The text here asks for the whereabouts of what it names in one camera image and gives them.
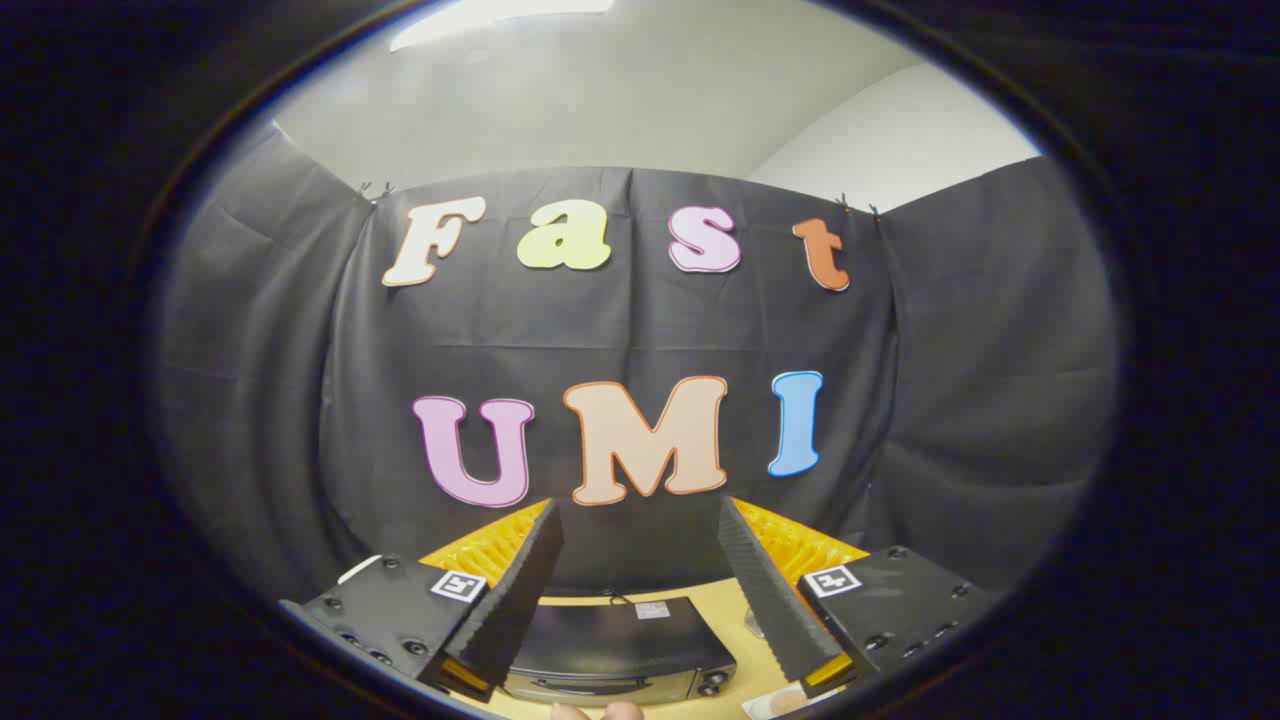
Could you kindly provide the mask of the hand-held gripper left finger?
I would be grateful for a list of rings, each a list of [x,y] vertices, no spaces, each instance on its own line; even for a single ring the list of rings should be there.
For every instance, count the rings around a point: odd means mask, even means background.
[[[544,500],[422,559],[384,553],[312,600],[280,602],[291,624],[394,692],[488,701],[506,683],[563,546]]]

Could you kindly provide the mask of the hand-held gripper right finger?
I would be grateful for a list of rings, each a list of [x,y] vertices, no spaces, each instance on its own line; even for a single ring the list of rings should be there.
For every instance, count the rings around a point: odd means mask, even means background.
[[[859,550],[740,498],[723,498],[718,539],[774,661],[810,698],[918,664],[996,601],[915,550]]]

